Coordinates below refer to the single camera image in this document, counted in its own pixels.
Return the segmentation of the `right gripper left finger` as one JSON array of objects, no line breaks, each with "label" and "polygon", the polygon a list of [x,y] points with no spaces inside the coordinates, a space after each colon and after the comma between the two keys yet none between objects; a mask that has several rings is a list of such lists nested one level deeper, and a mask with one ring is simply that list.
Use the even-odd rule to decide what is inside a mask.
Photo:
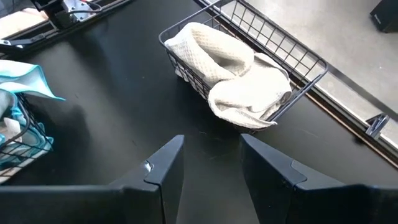
[{"label": "right gripper left finger", "polygon": [[176,224],[183,144],[169,142],[108,185],[0,187],[0,224]]}]

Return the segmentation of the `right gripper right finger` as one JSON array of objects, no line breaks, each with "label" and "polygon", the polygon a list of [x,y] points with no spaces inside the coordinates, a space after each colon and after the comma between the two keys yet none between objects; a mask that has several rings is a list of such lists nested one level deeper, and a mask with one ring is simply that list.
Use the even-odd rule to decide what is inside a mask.
[{"label": "right gripper right finger", "polygon": [[398,188],[344,184],[249,134],[240,149],[260,224],[398,224]]}]

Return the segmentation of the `black box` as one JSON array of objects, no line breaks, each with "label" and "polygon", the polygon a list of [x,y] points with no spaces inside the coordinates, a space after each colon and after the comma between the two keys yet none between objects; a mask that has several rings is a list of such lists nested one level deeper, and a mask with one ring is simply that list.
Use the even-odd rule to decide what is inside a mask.
[{"label": "black box", "polygon": [[379,31],[398,32],[398,0],[381,0],[370,16]]}]

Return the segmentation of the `small frame clamp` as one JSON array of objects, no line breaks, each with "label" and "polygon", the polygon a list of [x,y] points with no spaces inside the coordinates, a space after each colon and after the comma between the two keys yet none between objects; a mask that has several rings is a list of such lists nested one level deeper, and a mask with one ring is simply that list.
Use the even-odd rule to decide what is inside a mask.
[{"label": "small frame clamp", "polygon": [[373,139],[378,139],[381,134],[381,130],[385,127],[389,120],[390,117],[385,113],[381,113],[367,119],[366,123],[369,126],[365,133]]}]

